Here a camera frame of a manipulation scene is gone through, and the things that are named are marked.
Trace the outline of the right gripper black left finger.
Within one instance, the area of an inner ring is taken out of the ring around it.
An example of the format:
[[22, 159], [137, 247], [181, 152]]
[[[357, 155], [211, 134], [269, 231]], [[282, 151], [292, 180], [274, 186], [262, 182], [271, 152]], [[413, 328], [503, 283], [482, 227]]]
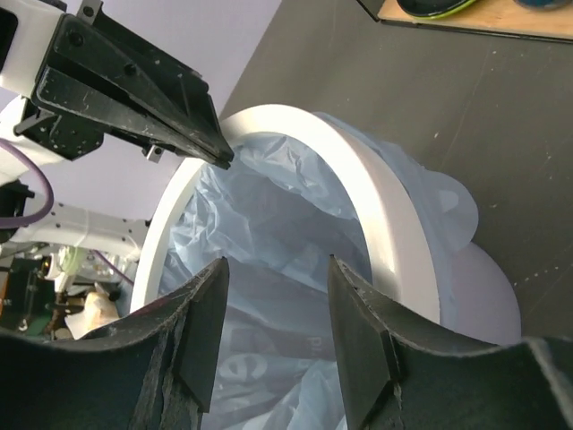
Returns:
[[229, 265], [78, 340], [1, 333], [4, 429], [197, 429], [210, 409]]

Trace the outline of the black plate green rim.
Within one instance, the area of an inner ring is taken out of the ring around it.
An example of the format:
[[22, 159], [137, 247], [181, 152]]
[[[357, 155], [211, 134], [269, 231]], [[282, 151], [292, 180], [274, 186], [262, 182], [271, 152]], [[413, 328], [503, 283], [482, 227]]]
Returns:
[[435, 20], [458, 13], [474, 4], [475, 0], [397, 0], [397, 3], [411, 17]]

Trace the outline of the dark blue mug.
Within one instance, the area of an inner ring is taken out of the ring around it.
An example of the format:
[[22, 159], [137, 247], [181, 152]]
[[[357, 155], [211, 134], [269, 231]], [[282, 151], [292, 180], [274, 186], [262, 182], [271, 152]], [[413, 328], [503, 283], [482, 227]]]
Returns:
[[568, 6], [571, 0], [516, 0], [522, 7], [536, 11], [550, 11]]

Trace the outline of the light blue trash bag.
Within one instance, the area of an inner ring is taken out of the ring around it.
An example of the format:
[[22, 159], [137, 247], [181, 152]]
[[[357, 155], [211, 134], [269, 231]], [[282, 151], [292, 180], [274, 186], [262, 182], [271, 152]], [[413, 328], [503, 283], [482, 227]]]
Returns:
[[363, 228], [326, 162], [291, 137], [206, 166], [169, 233], [161, 294], [224, 257], [227, 316], [205, 429], [347, 429], [330, 324], [331, 256], [372, 279]]

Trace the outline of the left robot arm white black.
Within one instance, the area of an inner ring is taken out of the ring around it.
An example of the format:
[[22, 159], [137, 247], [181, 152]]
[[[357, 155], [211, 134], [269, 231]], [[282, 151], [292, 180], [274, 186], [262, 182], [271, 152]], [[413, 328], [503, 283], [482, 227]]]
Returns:
[[108, 17], [100, 1], [1, 4], [1, 239], [95, 249], [136, 259], [149, 224], [57, 202], [21, 183], [26, 172], [73, 161], [106, 136], [150, 160], [170, 151], [228, 168], [234, 153], [208, 84], [191, 67]]

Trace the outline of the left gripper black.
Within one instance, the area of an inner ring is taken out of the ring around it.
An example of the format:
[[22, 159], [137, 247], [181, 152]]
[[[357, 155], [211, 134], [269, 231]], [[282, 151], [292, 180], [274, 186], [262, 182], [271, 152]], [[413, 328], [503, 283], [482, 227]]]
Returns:
[[13, 132], [67, 160], [105, 135], [219, 168], [234, 157], [201, 76], [101, 11], [62, 16]]

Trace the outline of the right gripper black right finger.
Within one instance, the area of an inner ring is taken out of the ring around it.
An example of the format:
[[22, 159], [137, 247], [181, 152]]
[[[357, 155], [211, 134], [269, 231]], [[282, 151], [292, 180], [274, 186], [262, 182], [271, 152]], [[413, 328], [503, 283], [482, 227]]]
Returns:
[[377, 291], [338, 258], [328, 295], [349, 428], [571, 428], [570, 340], [469, 338]]

